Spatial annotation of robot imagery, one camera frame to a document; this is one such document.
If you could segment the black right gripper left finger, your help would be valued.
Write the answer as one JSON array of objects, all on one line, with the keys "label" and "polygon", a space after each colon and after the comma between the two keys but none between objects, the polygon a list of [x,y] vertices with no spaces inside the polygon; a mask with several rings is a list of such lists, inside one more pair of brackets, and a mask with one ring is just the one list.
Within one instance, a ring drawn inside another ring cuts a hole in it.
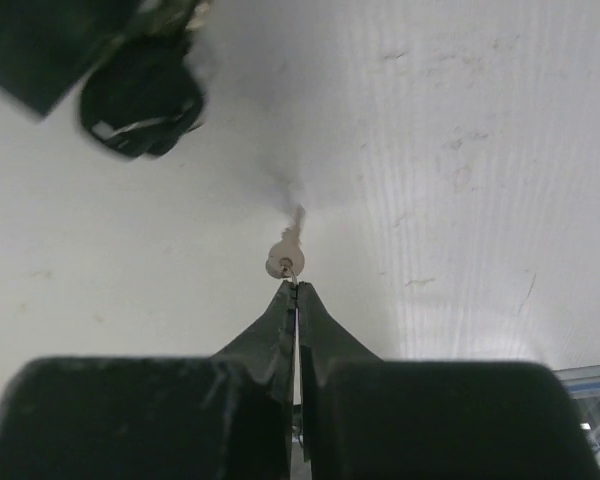
[{"label": "black right gripper left finger", "polygon": [[41,357],[0,398],[0,479],[286,479],[297,290],[208,357]]}]

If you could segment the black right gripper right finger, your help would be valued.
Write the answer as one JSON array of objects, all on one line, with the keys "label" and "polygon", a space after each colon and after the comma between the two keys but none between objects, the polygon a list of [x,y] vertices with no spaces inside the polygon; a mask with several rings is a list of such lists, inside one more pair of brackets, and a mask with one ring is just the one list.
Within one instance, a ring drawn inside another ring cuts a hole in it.
[{"label": "black right gripper right finger", "polygon": [[297,289],[304,452],[316,479],[597,479],[544,365],[389,361]]}]

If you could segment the black-headed key bunch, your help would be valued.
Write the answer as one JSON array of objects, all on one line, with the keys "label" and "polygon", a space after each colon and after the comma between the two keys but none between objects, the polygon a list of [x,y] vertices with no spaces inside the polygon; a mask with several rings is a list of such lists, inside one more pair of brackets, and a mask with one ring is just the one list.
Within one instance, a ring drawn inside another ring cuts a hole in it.
[{"label": "black-headed key bunch", "polygon": [[188,50],[151,39],[120,47],[80,92],[82,130],[127,161],[168,153],[205,108],[205,92],[185,64]]}]

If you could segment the black Kaijing padlock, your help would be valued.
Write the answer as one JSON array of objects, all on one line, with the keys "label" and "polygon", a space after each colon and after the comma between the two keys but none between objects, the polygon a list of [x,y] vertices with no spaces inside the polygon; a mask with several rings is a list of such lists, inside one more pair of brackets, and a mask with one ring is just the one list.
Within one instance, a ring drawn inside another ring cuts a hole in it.
[{"label": "black Kaijing padlock", "polygon": [[185,28],[197,1],[0,1],[0,89],[47,117],[123,41]]}]

